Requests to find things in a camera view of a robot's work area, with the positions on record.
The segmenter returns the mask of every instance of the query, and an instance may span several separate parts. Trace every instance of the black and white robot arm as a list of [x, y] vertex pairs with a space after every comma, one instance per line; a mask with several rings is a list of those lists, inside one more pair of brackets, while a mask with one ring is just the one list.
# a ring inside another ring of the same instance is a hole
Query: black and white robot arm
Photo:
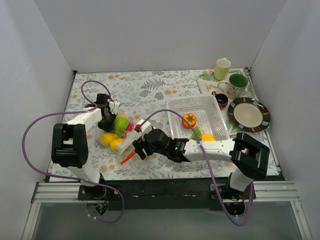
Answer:
[[[205, 160], [200, 145], [194, 140], [172, 139], [162, 130], [153, 129], [149, 122], [142, 125], [139, 131], [141, 137], [133, 142], [133, 146], [141, 159], [158, 153], [177, 163]], [[253, 180], [262, 180], [267, 176], [269, 148], [243, 132], [235, 138], [203, 141], [201, 144], [209, 160], [231, 162], [237, 166], [228, 183], [233, 190], [244, 192]]]
[[[106, 94], [99, 93], [94, 105], [88, 104], [86, 113], [77, 115], [66, 123], [57, 123], [53, 127], [51, 159], [54, 163], [69, 169], [77, 178], [99, 183], [101, 174], [96, 171], [91, 162], [87, 163], [89, 150], [87, 131], [98, 125], [105, 131], [111, 131], [117, 116], [120, 103], [111, 101]], [[82, 185], [93, 187], [93, 184], [82, 182]]]

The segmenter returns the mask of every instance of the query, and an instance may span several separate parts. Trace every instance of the black rimmed plate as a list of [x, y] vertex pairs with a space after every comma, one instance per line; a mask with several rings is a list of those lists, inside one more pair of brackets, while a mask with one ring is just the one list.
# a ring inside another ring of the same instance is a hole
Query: black rimmed plate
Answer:
[[260, 132], [270, 126], [270, 113], [258, 100], [239, 97], [230, 103], [228, 115], [233, 124], [245, 132]]

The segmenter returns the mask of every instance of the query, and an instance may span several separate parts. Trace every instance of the green mug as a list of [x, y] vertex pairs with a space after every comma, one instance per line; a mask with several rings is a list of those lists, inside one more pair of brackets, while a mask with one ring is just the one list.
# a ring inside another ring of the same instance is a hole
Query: green mug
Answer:
[[[224, 88], [219, 86], [220, 84], [226, 84]], [[248, 79], [242, 74], [232, 74], [229, 77], [229, 81], [221, 81], [218, 83], [218, 89], [224, 92], [228, 99], [236, 99], [241, 96], [243, 91], [248, 85]]]
[[231, 62], [227, 58], [221, 58], [216, 61], [214, 69], [214, 78], [218, 81], [224, 80], [231, 67]]

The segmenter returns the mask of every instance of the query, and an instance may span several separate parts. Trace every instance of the white basket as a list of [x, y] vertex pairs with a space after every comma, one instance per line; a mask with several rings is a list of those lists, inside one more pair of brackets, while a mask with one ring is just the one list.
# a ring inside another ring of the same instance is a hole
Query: white basket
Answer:
[[[196, 117], [195, 127], [202, 134], [211, 134], [215, 140], [229, 139], [226, 123], [222, 117], [216, 98], [211, 94], [199, 94], [170, 98], [166, 106], [180, 115], [193, 113]], [[172, 112], [167, 112], [172, 138], [190, 139], [193, 132], [182, 125], [182, 119]]]

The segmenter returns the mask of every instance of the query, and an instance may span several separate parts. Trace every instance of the white panel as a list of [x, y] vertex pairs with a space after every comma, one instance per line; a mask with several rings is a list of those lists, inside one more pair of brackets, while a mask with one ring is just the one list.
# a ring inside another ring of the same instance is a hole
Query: white panel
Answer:
[[285, 0], [35, 0], [73, 70], [250, 67]]
[[[43, 176], [25, 162], [21, 140], [37, 117], [64, 109], [72, 72], [32, 0], [0, 0], [0, 235], [22, 236], [36, 181]], [[27, 138], [32, 162], [46, 170], [51, 156], [52, 117]]]
[[286, 1], [252, 66], [281, 169], [295, 182], [314, 239], [320, 239], [319, 13], [318, 0]]

